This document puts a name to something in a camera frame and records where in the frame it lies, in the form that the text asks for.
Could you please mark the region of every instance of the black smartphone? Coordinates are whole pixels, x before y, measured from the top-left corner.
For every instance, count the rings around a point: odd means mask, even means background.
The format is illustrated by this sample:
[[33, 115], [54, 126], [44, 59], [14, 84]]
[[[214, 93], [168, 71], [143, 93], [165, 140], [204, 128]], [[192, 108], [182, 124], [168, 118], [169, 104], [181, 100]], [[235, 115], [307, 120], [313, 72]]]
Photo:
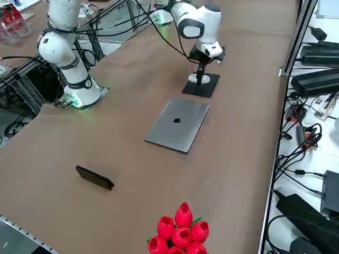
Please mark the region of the black smartphone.
[[101, 176], [80, 166], [76, 166], [75, 169], [82, 178], [92, 182], [93, 184], [99, 185], [105, 189], [108, 189], [109, 191], [111, 191], [112, 187], [114, 187], [114, 183], [112, 183], [112, 181], [107, 177]]

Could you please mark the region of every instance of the laptop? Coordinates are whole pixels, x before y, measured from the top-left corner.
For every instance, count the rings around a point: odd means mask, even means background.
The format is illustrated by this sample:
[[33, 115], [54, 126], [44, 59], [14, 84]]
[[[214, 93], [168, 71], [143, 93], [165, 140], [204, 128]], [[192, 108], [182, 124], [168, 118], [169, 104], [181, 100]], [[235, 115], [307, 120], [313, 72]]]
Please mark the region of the laptop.
[[182, 153], [189, 153], [209, 105], [172, 98], [164, 107], [145, 141]]

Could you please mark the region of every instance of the charger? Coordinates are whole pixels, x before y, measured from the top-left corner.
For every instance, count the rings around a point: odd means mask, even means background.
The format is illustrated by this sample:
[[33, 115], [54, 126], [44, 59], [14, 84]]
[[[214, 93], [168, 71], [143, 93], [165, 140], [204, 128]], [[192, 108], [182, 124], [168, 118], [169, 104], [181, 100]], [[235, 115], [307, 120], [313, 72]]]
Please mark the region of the charger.
[[322, 212], [339, 212], [339, 174], [326, 171], [323, 179]]
[[309, 26], [311, 29], [311, 34], [318, 40], [323, 41], [326, 39], [327, 34], [321, 29], [321, 28], [314, 28], [312, 26]]

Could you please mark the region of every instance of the artificial tulip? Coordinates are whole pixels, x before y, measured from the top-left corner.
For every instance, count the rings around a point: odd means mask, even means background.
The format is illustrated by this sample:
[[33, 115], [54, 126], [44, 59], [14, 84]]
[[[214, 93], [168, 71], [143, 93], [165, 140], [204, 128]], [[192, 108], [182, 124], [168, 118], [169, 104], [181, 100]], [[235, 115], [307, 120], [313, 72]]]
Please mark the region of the artificial tulip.
[[191, 237], [194, 242], [203, 243], [208, 237], [208, 224], [206, 221], [200, 221], [193, 225], [191, 229]]
[[193, 215], [188, 203], [184, 202], [181, 204], [175, 213], [174, 221], [178, 228], [189, 228], [191, 226]]
[[172, 246], [168, 249], [167, 254], [185, 254], [185, 251], [178, 246]]
[[157, 226], [158, 235], [165, 240], [168, 240], [172, 237], [174, 232], [174, 221], [171, 217], [163, 216], [160, 218], [160, 221]]
[[191, 234], [188, 228], [175, 229], [172, 235], [172, 243], [179, 247], [187, 247], [191, 243]]
[[200, 243], [193, 242], [187, 247], [186, 254], [207, 254], [207, 250]]
[[148, 250], [150, 254], [166, 254], [168, 245], [161, 237], [152, 237], [148, 242]]

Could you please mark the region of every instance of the electronic device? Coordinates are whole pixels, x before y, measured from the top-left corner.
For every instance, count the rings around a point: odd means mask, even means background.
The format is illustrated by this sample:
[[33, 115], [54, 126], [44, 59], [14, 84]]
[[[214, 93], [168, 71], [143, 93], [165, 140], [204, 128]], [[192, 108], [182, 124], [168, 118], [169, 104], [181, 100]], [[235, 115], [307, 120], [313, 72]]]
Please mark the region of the electronic device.
[[339, 69], [295, 75], [291, 85], [301, 96], [315, 96], [339, 91]]
[[87, 181], [90, 181], [93, 184], [99, 185], [109, 191], [114, 187], [114, 183], [109, 180], [107, 177], [101, 176], [95, 172], [92, 172], [86, 168], [76, 166], [76, 171], [78, 171], [79, 175]]
[[299, 195], [284, 196], [275, 191], [277, 209], [303, 233], [321, 253], [339, 253], [339, 228], [322, 216]]
[[326, 39], [327, 34], [321, 28], [314, 28], [309, 26], [311, 29], [311, 34], [318, 40], [323, 41]]
[[290, 254], [322, 254], [311, 242], [303, 237], [298, 237], [291, 242]]
[[286, 112], [286, 119], [291, 118], [291, 122], [301, 122], [306, 115], [307, 110], [298, 103], [293, 103]]
[[299, 147], [301, 146], [304, 149], [318, 147], [318, 144], [314, 143], [316, 129], [309, 130], [307, 127], [300, 125], [296, 128], [296, 131], [297, 143]]
[[330, 42], [330, 41], [318, 41], [318, 45], [321, 45], [321, 46], [339, 47], [339, 43], [336, 43], [336, 42]]
[[339, 66], [339, 52], [337, 49], [314, 49], [311, 52], [305, 52], [298, 60], [306, 66], [337, 67]]
[[332, 171], [326, 171], [323, 178], [323, 190], [325, 194], [322, 197], [322, 212], [339, 212], [339, 174]]
[[305, 55], [320, 54], [320, 53], [338, 53], [339, 47], [336, 46], [323, 46], [323, 45], [314, 45], [314, 46], [303, 46], [301, 48], [300, 57]]
[[[138, 0], [134, 2], [143, 10]], [[82, 59], [72, 52], [81, 4], [81, 0], [49, 1], [48, 29], [43, 31], [38, 42], [40, 56], [57, 66], [65, 76], [67, 85], [64, 93], [72, 97], [73, 106], [77, 108], [91, 105], [100, 98], [100, 89], [88, 74]], [[225, 49], [217, 40], [221, 22], [219, 7], [206, 4], [196, 8], [183, 0], [169, 0], [161, 10], [171, 12], [176, 18], [178, 34], [181, 37], [198, 40], [195, 48], [200, 54], [209, 57], [208, 63], [214, 60], [218, 64], [222, 63]], [[93, 31], [93, 34], [99, 36], [96, 31]], [[200, 62], [198, 85], [208, 63]]]
[[145, 141], [187, 154], [209, 107], [201, 102], [172, 98], [148, 132]]

